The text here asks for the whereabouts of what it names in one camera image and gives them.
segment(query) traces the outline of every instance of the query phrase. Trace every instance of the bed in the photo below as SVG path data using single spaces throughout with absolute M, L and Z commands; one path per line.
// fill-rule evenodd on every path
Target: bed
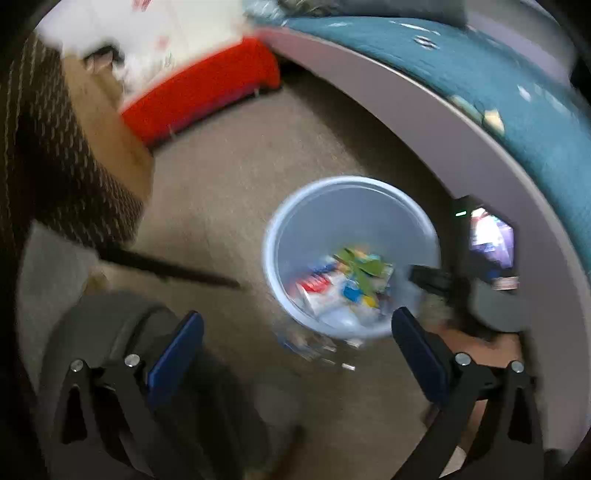
M 250 6 L 256 36 L 276 53 L 374 114 L 453 197 L 474 194 L 517 225 L 518 327 L 530 331 L 539 361 L 544 447 L 571 454 L 591 423 L 587 105 L 469 28 L 415 18 L 289 18 L 267 0 Z

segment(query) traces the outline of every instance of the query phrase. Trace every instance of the metal screw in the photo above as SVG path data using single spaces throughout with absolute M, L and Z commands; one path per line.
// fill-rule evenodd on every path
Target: metal screw
M 524 365 L 519 360 L 513 360 L 511 362 L 511 369 L 516 373 L 520 374 L 525 370 Z
M 466 365 L 470 365 L 471 362 L 472 358 L 467 353 L 460 352 L 456 354 L 456 363 L 458 365 L 465 367 Z
M 125 357 L 124 361 L 125 365 L 127 365 L 128 367 L 135 367 L 140 360 L 141 358 L 137 353 L 130 353 L 128 356 Z
M 72 370 L 73 372 L 79 372 L 83 368 L 84 368 L 84 362 L 82 360 L 80 360 L 79 358 L 77 358 L 76 360 L 74 360 L 70 364 L 70 370 Z

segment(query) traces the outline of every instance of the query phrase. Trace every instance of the gray cloth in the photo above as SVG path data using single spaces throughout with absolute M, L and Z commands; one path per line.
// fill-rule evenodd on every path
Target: gray cloth
M 466 25 L 463 0 L 278 0 L 288 15 L 412 17 Z

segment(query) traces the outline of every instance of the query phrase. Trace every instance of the trash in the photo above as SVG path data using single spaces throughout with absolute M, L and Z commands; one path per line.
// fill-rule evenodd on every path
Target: trash
M 296 285 L 306 309 L 318 316 L 345 303 L 342 290 L 346 281 L 347 276 L 336 271 L 312 275 Z
M 331 325 L 368 325 L 384 314 L 394 266 L 379 255 L 345 247 L 310 267 L 311 275 L 295 283 L 290 296 L 300 308 Z

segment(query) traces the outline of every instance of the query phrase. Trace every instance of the blue bedspread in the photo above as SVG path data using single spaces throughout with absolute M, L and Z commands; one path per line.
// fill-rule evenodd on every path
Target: blue bedspread
M 496 109 L 505 132 L 491 134 L 545 195 L 591 273 L 591 122 L 573 92 L 481 33 L 414 18 L 286 18 L 272 1 L 258 5 L 267 5 L 259 22 L 348 47 L 480 113 Z M 416 42 L 418 35 L 436 48 Z

